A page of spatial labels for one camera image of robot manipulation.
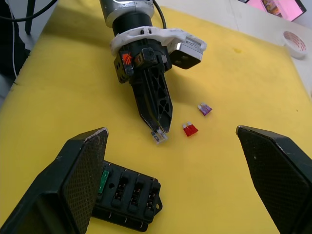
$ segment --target white wall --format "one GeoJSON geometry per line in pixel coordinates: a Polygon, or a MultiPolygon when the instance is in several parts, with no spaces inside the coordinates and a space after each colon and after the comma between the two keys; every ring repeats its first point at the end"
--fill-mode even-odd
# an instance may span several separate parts
{"type": "Polygon", "coordinates": [[[303,5],[306,7],[307,12],[295,19],[295,23],[312,29],[312,0],[301,0],[303,5]]]}

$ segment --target purple fuse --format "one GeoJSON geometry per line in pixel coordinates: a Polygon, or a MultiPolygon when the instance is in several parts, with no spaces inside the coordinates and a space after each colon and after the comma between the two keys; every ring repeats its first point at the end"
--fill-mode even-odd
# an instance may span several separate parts
{"type": "Polygon", "coordinates": [[[212,111],[212,108],[207,106],[205,103],[201,103],[199,106],[197,106],[200,112],[206,116],[210,111],[212,111]]]}

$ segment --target yellow foam mat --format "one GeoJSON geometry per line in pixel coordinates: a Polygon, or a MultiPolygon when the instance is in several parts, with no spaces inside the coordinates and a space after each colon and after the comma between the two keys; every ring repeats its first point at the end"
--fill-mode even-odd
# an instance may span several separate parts
{"type": "MultiPolygon", "coordinates": [[[[157,146],[131,86],[118,82],[98,0],[61,1],[0,112],[0,224],[67,139],[98,127],[110,136],[105,159],[154,176],[163,210],[151,234],[277,234],[254,189],[237,125],[291,137],[312,155],[312,105],[287,51],[163,8],[168,27],[208,44],[190,70],[166,80],[174,111],[157,146]],[[213,111],[204,117],[197,105],[213,111]],[[199,130],[187,138],[182,124],[199,130]]],[[[155,26],[161,27],[158,14],[155,26]]],[[[87,233],[137,233],[92,218],[87,233]]]]}

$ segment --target green fuse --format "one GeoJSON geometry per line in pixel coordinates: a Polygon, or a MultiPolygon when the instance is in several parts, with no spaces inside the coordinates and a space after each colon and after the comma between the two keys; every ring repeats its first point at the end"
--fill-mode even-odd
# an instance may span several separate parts
{"type": "Polygon", "coordinates": [[[101,178],[101,184],[99,186],[98,193],[101,194],[103,192],[104,186],[106,184],[107,178],[108,178],[109,171],[105,170],[102,174],[101,178]]]}

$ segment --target fuse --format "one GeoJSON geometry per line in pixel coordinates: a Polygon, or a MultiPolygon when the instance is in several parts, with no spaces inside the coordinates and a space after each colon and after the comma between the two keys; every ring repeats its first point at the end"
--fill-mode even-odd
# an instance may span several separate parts
{"type": "Polygon", "coordinates": [[[206,116],[210,111],[212,111],[212,108],[207,106],[205,103],[201,103],[197,107],[204,116],[206,116]]]}
{"type": "Polygon", "coordinates": [[[101,183],[100,183],[100,187],[99,187],[99,190],[98,190],[99,194],[101,194],[103,192],[103,190],[104,190],[104,186],[106,184],[108,175],[109,175],[109,171],[107,171],[107,170],[105,170],[103,172],[103,174],[102,174],[101,183]]]}
{"type": "Polygon", "coordinates": [[[151,134],[157,145],[168,140],[168,137],[160,128],[158,128],[156,132],[151,132],[151,134]]]}
{"type": "Polygon", "coordinates": [[[187,122],[187,125],[184,124],[183,130],[188,137],[198,132],[198,129],[191,122],[187,122]]]}

